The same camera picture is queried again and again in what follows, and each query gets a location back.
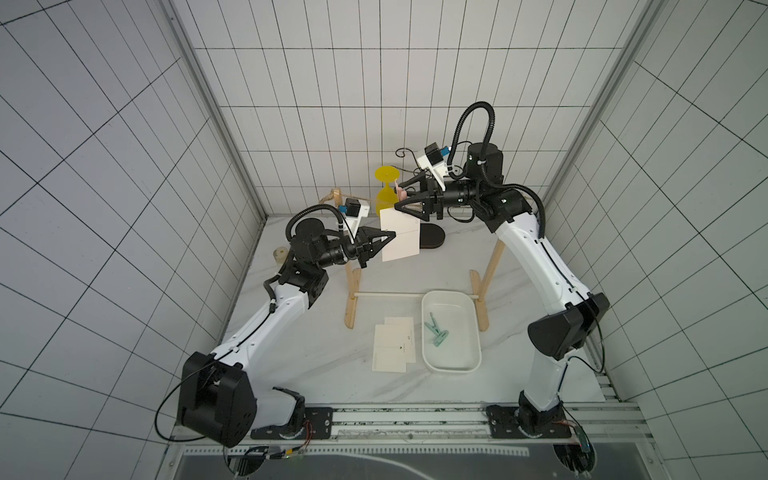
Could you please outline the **teal clothespin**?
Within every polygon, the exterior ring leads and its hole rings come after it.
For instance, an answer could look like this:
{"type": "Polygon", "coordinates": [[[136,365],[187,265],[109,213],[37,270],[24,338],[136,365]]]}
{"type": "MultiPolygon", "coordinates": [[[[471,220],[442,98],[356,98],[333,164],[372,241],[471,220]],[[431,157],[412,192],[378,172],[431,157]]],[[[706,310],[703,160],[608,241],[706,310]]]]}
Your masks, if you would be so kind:
{"type": "Polygon", "coordinates": [[[438,330],[435,338],[432,341],[432,344],[435,347],[439,347],[448,337],[449,331],[448,330],[438,330]]]}
{"type": "Polygon", "coordinates": [[[446,337],[448,335],[447,330],[441,329],[439,327],[433,312],[429,313],[429,318],[424,322],[424,325],[431,333],[435,335],[436,338],[446,337]]]}

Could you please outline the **white postcard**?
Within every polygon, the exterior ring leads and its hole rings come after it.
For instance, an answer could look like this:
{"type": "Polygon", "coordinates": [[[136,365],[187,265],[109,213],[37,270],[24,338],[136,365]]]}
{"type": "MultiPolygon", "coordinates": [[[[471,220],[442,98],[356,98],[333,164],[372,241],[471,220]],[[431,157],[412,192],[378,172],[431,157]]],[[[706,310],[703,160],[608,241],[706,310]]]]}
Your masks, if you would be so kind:
{"type": "Polygon", "coordinates": [[[396,333],[396,338],[405,351],[407,364],[416,362],[415,322],[412,317],[386,317],[384,323],[396,333]]]}
{"type": "Polygon", "coordinates": [[[379,218],[381,230],[395,233],[395,238],[382,249],[383,262],[399,260],[419,253],[420,220],[418,218],[394,208],[381,210],[379,218]]]}
{"type": "Polygon", "coordinates": [[[407,370],[404,348],[386,324],[375,326],[372,370],[382,373],[405,373],[407,370]]]}

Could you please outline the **pink clothespin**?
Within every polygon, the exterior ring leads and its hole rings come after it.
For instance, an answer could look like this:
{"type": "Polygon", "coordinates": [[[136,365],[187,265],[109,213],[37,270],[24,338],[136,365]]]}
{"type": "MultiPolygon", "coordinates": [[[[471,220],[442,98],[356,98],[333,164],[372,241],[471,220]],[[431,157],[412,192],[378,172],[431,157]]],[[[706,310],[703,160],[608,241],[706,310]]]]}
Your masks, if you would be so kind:
{"type": "Polygon", "coordinates": [[[405,201],[405,200],[408,199],[408,192],[405,189],[403,189],[402,187],[400,187],[399,185],[396,185],[394,187],[394,192],[395,192],[396,197],[397,197],[397,200],[396,200],[397,203],[405,201]]]}

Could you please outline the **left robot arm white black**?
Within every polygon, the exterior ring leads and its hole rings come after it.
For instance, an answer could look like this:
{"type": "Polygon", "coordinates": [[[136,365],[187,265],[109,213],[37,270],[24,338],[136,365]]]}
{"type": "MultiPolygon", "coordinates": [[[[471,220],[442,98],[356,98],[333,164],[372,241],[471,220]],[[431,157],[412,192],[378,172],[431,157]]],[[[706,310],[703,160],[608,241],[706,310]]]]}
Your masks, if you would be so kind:
{"type": "Polygon", "coordinates": [[[269,347],[322,294],[328,268],[356,261],[365,267],[392,242],[393,231],[362,226],[346,212],[317,204],[287,223],[286,260],[264,281],[267,302],[231,337],[209,353],[195,352],[184,363],[176,422],[231,448],[252,431],[267,429],[296,438],[304,428],[304,397],[287,388],[268,387],[257,369],[269,347]]]}

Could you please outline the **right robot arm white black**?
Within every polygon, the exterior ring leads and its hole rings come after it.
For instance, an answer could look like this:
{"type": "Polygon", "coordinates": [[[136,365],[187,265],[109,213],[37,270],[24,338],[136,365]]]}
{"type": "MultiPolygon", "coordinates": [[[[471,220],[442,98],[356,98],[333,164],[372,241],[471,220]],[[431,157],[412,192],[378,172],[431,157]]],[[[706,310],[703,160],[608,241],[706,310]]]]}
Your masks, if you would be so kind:
{"type": "Polygon", "coordinates": [[[459,120],[476,110],[487,114],[483,139],[468,147],[467,159],[455,169],[462,130],[455,129],[447,148],[432,144],[419,159],[417,192],[401,189],[395,210],[420,220],[442,218],[446,209],[465,206],[511,251],[538,292],[546,314],[527,327],[534,347],[532,369],[521,391],[515,423],[528,438],[541,437],[564,420],[560,387],[567,354],[581,348],[610,307],[602,293],[592,293],[561,259],[546,237],[541,198],[529,187],[507,183],[500,171],[502,152],[492,144],[495,111],[486,101],[468,106],[459,120]]]}

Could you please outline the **white plastic tray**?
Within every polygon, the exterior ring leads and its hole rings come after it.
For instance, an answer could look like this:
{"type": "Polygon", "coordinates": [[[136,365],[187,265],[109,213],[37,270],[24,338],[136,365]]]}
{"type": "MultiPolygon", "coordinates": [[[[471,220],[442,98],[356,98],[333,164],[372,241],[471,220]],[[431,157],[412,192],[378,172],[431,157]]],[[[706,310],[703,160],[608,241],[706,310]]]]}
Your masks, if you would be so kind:
{"type": "Polygon", "coordinates": [[[468,374],[482,362],[482,352],[473,300],[458,291],[435,290],[421,301],[422,358],[437,373],[468,374]],[[432,344],[435,335],[424,322],[433,312],[441,329],[448,330],[447,339],[439,346],[432,344]]]}

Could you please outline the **aluminium mounting rail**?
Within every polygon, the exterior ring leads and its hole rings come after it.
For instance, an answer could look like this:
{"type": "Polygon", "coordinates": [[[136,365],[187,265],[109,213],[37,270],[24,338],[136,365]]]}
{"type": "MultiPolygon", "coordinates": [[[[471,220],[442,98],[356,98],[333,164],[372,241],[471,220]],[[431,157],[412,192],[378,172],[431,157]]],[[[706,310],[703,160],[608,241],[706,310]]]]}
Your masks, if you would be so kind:
{"type": "Polygon", "coordinates": [[[631,402],[565,403],[530,437],[520,429],[512,403],[309,404],[297,392],[287,394],[297,413],[286,424],[252,428],[233,447],[207,438],[174,444],[165,454],[170,467],[185,455],[505,455],[522,454],[531,445],[599,460],[627,444],[645,467],[661,460],[642,412],[631,402]]]}

